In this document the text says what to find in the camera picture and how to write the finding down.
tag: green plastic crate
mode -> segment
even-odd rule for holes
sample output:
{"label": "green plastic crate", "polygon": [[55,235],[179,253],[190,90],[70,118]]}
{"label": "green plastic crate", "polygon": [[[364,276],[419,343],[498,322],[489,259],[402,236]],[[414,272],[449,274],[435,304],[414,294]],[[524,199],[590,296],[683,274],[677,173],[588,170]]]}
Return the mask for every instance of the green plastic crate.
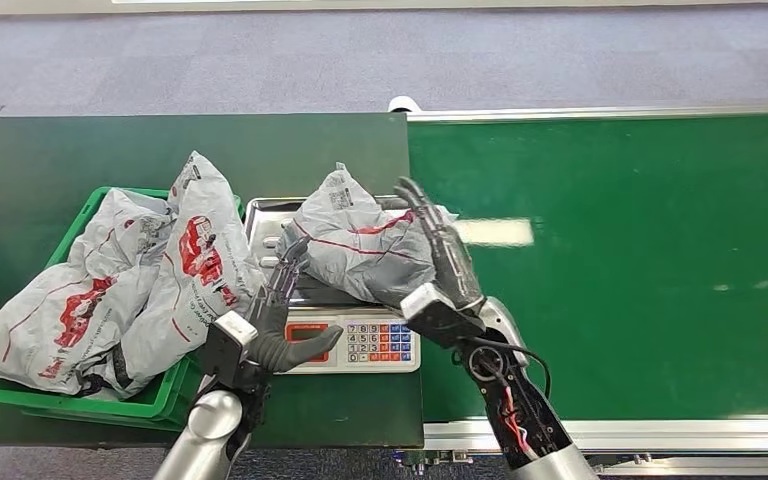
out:
{"label": "green plastic crate", "polygon": [[[46,268],[66,261],[75,238],[83,233],[102,199],[111,187],[97,188],[81,208],[66,236],[49,258]],[[166,198],[166,190],[128,188],[151,197]],[[242,208],[235,196],[238,211]],[[27,415],[83,422],[106,423],[155,430],[180,431],[187,420],[190,403],[201,381],[201,371],[194,355],[187,355],[162,376],[158,375],[143,391],[123,402],[75,398],[68,395],[33,390],[0,379],[0,403],[15,405]]]}

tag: plastic mailer bag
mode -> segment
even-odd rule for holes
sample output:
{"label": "plastic mailer bag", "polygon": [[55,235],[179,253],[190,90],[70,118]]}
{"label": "plastic mailer bag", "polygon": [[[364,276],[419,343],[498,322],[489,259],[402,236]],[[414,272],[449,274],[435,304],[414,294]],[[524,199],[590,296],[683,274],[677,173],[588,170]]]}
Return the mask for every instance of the plastic mailer bag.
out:
{"label": "plastic mailer bag", "polygon": [[166,201],[111,189],[68,261],[0,310],[0,378],[75,394],[148,299],[171,233]]}
{"label": "plastic mailer bag", "polygon": [[231,187],[205,157],[190,155],[168,201],[178,219],[148,304],[106,363],[90,372],[122,398],[202,345],[216,318],[246,311],[264,281]]}
{"label": "plastic mailer bag", "polygon": [[413,213],[384,211],[341,163],[284,228],[277,253],[302,236],[311,237],[305,273],[359,300],[398,308],[434,279],[431,248]]}

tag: robotic finger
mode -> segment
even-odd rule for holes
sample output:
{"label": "robotic finger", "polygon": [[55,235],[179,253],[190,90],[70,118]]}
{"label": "robotic finger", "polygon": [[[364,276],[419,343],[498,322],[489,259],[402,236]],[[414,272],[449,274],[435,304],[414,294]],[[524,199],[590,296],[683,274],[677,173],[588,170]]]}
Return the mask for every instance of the robotic finger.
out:
{"label": "robotic finger", "polygon": [[454,225],[431,203],[415,181],[402,177],[394,190],[396,195],[408,202],[428,237],[437,272],[435,283],[455,310],[476,316],[484,302],[484,294],[472,270],[472,258]]}

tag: gray robotic hand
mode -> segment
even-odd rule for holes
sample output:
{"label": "gray robotic hand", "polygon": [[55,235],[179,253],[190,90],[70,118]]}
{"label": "gray robotic hand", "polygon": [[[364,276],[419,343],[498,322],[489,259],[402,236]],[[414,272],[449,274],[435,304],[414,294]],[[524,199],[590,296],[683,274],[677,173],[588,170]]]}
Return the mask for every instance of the gray robotic hand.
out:
{"label": "gray robotic hand", "polygon": [[[401,302],[408,328],[454,350],[453,360],[484,397],[487,420],[515,478],[595,480],[549,404],[546,362],[525,348],[502,302],[481,292],[457,230],[413,180],[400,178],[395,192],[421,222],[436,269],[433,282]],[[544,367],[543,392],[526,375],[528,357]]]}
{"label": "gray robotic hand", "polygon": [[289,298],[309,239],[291,245],[246,312],[228,312],[208,328],[201,349],[205,373],[187,425],[155,480],[224,480],[260,423],[273,373],[286,372],[336,345],[333,326],[290,343],[284,336]]}
{"label": "gray robotic hand", "polygon": [[299,271],[304,268],[301,257],[309,242],[310,238],[302,237],[287,248],[270,281],[260,288],[244,315],[258,332],[249,347],[248,358],[269,372],[286,372],[330,351],[343,333],[340,326],[332,325],[301,342],[290,343],[285,337],[290,295]]}

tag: green table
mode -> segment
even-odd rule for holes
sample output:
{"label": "green table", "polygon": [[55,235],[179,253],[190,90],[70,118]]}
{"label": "green table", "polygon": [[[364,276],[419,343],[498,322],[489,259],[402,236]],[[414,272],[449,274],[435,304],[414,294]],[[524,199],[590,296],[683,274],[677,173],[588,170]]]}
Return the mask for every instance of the green table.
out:
{"label": "green table", "polygon": [[[193,149],[213,161],[243,202],[311,192],[335,162],[378,194],[408,173],[403,115],[0,118],[0,307],[45,265],[96,187],[169,188]],[[418,447],[420,405],[419,372],[275,378],[266,423],[253,441]],[[174,438],[34,418],[0,405],[0,444],[117,446]]]}
{"label": "green table", "polygon": [[[410,173],[435,200],[466,219],[530,223],[529,246],[470,248],[485,292],[507,304],[526,343],[549,361],[552,402],[585,450],[768,452],[768,113],[749,113],[565,110],[407,117]],[[0,208],[0,222],[12,221],[8,215],[15,213],[65,228],[67,214],[92,187],[168,184],[177,159],[193,146],[214,159],[246,197],[256,196],[249,191],[309,191],[310,185],[283,184],[272,166],[254,163],[258,148],[265,148],[250,143],[258,138],[229,140],[243,131],[233,126],[240,118],[246,117],[0,119],[1,191],[11,192],[11,203],[20,198],[17,192],[36,201],[19,205],[18,212]],[[313,148],[282,158],[302,165],[299,158],[325,157],[321,169],[346,158],[353,172],[377,169],[358,176],[376,193],[388,193],[397,172],[376,162],[390,155],[364,149],[380,147],[376,131],[404,135],[398,117],[308,118],[328,119],[334,136],[312,139]],[[277,121],[255,117],[248,125],[261,120]],[[196,133],[182,134],[185,128],[172,128],[177,122]],[[55,126],[82,123],[93,128],[70,137],[47,134]],[[393,125],[402,130],[395,132]],[[16,129],[25,137],[17,138]],[[141,133],[129,133],[133,129]],[[358,143],[359,132],[368,135],[368,143]],[[127,142],[114,140],[123,135]],[[351,142],[357,148],[345,147]],[[346,155],[329,155],[328,149]],[[80,178],[52,175],[70,157],[87,159]],[[220,164],[226,157],[240,158],[245,168],[230,160]],[[155,160],[134,174],[123,158]],[[15,175],[5,178],[5,172]],[[41,188],[29,191],[23,186],[29,180]],[[251,184],[245,192],[239,183],[244,181]],[[81,182],[81,188],[71,182]],[[42,265],[46,255],[37,250],[53,248],[57,235],[49,227],[0,225],[34,245],[7,248],[13,243],[0,233],[0,258],[7,260],[0,269],[0,304]],[[495,450],[480,397],[448,353],[425,344],[422,357],[421,400],[417,393],[415,407],[407,410],[421,412],[425,447]],[[539,373],[534,377],[541,381]],[[327,389],[316,393],[323,405],[341,397]],[[375,414],[369,407],[360,411]],[[1,431],[0,443],[168,439],[124,429],[82,431],[0,408],[2,415],[18,427]],[[51,428],[26,432],[40,425]],[[308,423],[298,425],[296,438],[266,443],[314,444]],[[381,431],[366,436],[383,443]],[[364,444],[348,437],[326,444]]]}

